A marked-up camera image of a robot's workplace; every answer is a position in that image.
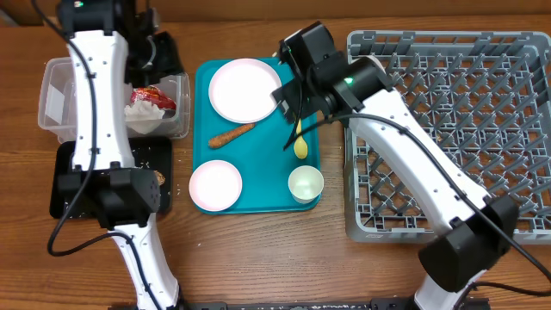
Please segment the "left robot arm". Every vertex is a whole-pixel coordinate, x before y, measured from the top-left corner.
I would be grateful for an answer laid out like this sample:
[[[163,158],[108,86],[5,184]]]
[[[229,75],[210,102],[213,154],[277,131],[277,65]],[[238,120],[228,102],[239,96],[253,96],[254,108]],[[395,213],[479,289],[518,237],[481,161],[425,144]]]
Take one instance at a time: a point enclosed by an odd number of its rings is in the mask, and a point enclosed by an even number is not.
[[[58,189],[69,205],[47,243],[54,257],[112,239],[127,266],[138,309],[184,309],[178,280],[166,262],[157,229],[161,189],[153,170],[135,164],[125,124],[125,86],[156,84],[183,72],[176,43],[158,32],[156,13],[133,1],[62,1],[59,27],[67,43],[77,92],[77,138],[71,171]],[[72,249],[53,243],[76,212],[95,215],[105,233]]]

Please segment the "white bowl with rice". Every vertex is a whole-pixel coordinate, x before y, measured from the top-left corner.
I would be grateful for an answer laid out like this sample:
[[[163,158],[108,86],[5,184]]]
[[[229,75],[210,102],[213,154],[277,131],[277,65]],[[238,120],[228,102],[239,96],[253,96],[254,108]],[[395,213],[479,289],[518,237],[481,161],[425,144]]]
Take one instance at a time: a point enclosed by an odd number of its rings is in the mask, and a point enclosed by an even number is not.
[[[370,63],[380,71],[382,71],[384,74],[386,74],[386,68],[383,66],[383,64],[374,56],[369,55],[367,59],[370,61]]]

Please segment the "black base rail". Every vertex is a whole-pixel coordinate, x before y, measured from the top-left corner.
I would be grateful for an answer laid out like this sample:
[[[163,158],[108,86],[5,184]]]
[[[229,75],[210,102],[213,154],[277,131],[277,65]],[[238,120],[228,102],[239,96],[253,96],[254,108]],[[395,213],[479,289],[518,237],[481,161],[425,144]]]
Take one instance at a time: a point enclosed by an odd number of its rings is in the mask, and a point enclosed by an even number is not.
[[[369,302],[296,302],[228,305],[225,302],[187,303],[180,309],[191,310],[406,310],[416,309],[412,297],[374,298]]]

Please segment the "red snack wrapper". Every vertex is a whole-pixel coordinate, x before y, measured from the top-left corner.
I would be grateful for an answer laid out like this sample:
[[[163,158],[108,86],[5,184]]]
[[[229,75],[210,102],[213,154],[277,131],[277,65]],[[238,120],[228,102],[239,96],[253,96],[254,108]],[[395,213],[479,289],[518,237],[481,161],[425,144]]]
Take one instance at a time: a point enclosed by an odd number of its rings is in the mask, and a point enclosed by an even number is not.
[[[154,85],[134,89],[130,97],[130,102],[134,104],[138,100],[151,102],[159,109],[176,110],[176,103]]]

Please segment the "brown food scrap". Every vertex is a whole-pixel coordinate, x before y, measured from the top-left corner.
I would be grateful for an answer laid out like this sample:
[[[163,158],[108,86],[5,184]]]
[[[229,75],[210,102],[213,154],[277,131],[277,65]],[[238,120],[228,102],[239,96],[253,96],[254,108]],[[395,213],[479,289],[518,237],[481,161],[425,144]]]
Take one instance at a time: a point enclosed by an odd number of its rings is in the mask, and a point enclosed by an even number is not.
[[[158,180],[158,185],[159,186],[164,185],[164,183],[166,181],[164,175],[161,172],[159,172],[158,170],[155,170],[155,175],[156,175],[157,180]]]

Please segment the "teal serving tray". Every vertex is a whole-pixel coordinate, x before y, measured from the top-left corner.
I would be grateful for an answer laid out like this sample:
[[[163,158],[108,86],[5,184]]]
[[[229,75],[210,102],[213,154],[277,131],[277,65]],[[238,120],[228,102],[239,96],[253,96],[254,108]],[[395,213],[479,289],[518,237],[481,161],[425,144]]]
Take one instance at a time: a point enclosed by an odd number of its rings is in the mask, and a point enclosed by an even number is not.
[[[216,135],[238,125],[215,112],[208,98],[208,86],[215,72],[226,59],[209,60],[195,74],[195,107],[193,133],[193,168],[210,160],[223,160],[238,169],[243,181],[237,201],[223,214],[256,214],[269,212],[307,211],[319,201],[298,203],[288,189],[290,173],[302,165],[320,167],[319,136],[316,130],[304,135],[308,156],[299,159],[291,147],[284,149],[292,125],[278,110],[260,121],[248,133],[226,146],[214,150],[207,143]]]

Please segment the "white cup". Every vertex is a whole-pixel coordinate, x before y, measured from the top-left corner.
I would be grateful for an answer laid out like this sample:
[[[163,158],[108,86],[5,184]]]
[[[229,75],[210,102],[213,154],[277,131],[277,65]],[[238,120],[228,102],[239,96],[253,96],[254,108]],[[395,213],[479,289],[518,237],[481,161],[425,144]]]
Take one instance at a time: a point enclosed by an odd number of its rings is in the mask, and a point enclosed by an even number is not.
[[[320,196],[325,186],[322,173],[310,165],[295,168],[288,178],[288,189],[300,204],[307,204]]]

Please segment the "brown carrot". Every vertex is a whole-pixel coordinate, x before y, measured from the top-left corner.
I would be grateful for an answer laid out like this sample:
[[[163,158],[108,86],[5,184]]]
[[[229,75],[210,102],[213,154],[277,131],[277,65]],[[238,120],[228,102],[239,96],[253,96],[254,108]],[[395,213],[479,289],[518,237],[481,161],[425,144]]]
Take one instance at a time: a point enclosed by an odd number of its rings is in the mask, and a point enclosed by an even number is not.
[[[256,126],[255,123],[244,124],[240,127],[236,127],[228,132],[221,133],[208,141],[208,146],[211,149],[219,149],[230,142],[234,141],[236,138],[241,135],[249,132]]]

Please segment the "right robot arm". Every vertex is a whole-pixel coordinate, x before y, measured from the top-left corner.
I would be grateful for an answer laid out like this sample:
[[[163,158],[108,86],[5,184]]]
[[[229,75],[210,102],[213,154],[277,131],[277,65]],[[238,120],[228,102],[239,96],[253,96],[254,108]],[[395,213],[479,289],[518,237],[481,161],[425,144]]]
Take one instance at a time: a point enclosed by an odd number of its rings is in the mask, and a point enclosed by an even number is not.
[[[322,112],[372,147],[411,192],[436,234],[419,254],[427,274],[415,293],[419,309],[457,309],[477,280],[510,248],[518,206],[491,196],[415,120],[381,62],[349,62],[321,23],[279,43],[277,57],[293,79],[275,90],[288,122]]]

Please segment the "white napkin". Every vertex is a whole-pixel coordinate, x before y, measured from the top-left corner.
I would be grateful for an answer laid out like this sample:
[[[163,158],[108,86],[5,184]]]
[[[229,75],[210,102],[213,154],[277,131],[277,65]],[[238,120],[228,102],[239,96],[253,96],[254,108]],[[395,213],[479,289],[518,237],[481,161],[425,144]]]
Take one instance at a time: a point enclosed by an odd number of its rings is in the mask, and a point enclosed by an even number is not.
[[[164,117],[164,111],[150,101],[137,100],[124,108],[125,122],[155,121]]]

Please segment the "black plastic tray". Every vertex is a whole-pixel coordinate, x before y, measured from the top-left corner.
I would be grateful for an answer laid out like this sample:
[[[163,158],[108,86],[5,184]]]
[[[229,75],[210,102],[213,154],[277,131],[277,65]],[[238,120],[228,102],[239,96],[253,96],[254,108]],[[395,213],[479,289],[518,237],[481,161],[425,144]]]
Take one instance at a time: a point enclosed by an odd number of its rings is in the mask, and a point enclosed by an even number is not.
[[[58,178],[60,175],[71,172],[75,144],[75,141],[66,141],[57,150],[49,206],[49,213],[56,220],[61,217],[71,202],[59,193]],[[165,137],[130,138],[129,144],[137,167],[158,171],[164,177],[164,183],[159,185],[160,206],[158,212],[160,214],[170,212],[172,207],[170,191],[173,180],[171,140]]]

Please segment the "large white plate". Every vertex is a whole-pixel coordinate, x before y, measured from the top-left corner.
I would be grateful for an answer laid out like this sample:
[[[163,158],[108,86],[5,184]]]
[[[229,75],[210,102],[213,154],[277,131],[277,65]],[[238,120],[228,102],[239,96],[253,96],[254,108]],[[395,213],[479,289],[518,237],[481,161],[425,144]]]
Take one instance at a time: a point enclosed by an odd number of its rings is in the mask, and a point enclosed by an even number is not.
[[[282,86],[276,71],[259,59],[235,59],[213,75],[208,97],[224,119],[239,124],[254,123],[276,109],[272,92]]]

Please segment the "yellow plastic spoon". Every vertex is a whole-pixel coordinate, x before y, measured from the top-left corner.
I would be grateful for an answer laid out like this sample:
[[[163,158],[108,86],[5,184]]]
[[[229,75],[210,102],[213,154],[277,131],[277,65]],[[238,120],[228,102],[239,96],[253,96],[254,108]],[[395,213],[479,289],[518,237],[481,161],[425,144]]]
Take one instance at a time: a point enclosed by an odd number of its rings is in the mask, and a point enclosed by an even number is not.
[[[300,136],[301,133],[301,120],[298,120],[297,127],[295,129],[296,135],[298,138],[294,142],[294,154],[298,159],[305,159],[308,155],[308,145]]]

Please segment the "grey dishwasher rack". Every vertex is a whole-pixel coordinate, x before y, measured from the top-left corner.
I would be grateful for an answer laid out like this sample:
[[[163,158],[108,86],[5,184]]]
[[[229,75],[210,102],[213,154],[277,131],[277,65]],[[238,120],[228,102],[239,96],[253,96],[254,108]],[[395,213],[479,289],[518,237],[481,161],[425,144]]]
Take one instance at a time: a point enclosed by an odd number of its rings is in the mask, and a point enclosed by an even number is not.
[[[376,57],[428,135],[471,179],[520,205],[522,245],[550,241],[550,38],[542,32],[356,30],[349,61]],[[344,133],[347,235],[426,243],[420,206],[383,159]]]

